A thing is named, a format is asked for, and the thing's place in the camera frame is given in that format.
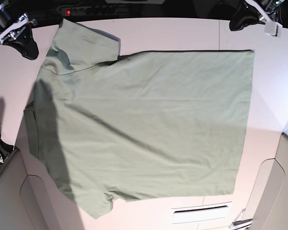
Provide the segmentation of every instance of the white table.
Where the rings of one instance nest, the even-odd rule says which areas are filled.
[[[262,25],[231,32],[226,21],[180,18],[119,19],[83,24],[119,37],[121,55],[144,50],[254,49],[253,93],[244,150],[233,195],[162,198],[130,203],[118,200],[109,214],[94,220],[57,190],[45,168],[30,155],[23,122],[20,127],[23,109],[29,101],[37,73],[58,26],[33,30],[40,52],[35,61],[26,60],[16,50],[1,46],[0,109],[4,105],[2,138],[13,144],[19,130],[16,144],[21,149],[27,173],[38,175],[44,180],[61,228],[227,229],[225,226],[246,207],[261,163],[275,157],[281,131],[288,121],[288,30],[283,30],[281,38],[272,38],[264,35]],[[171,224],[171,208],[228,201],[232,201],[233,205],[227,219],[199,225]]]

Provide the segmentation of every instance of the white tabletop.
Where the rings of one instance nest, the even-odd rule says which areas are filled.
[[[24,123],[17,146],[28,174],[40,176],[47,187],[61,228],[74,229],[211,229],[229,225],[246,207],[260,164],[275,157],[281,131],[288,121],[288,30],[281,38],[268,37],[264,26],[231,32],[228,22],[204,19],[142,18],[85,22],[121,39],[121,55],[144,50],[255,50],[253,93],[243,155],[233,195],[162,198],[125,203],[92,219],[68,201],[55,187],[45,168],[29,154]],[[58,26],[33,30],[39,57],[30,61],[14,49],[0,47],[0,110],[4,109],[2,138],[13,144],[29,101],[37,73]],[[232,201],[230,217],[214,223],[171,224],[171,208],[193,207]]]

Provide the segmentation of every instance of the table surface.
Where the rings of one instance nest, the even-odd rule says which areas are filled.
[[[140,18],[84,22],[121,39],[121,55],[145,50],[255,50],[253,92],[243,155],[233,195],[176,197],[125,203],[92,219],[55,187],[45,168],[30,155],[23,109],[30,101],[37,73],[58,26],[33,30],[39,57],[30,61],[14,49],[0,47],[0,123],[2,139],[20,148],[28,174],[46,185],[59,224],[64,230],[92,229],[227,229],[250,198],[261,163],[274,158],[288,121],[288,29],[281,38],[268,37],[263,25],[231,32],[227,21],[182,18]],[[171,224],[171,208],[232,201],[230,216],[209,223]]]

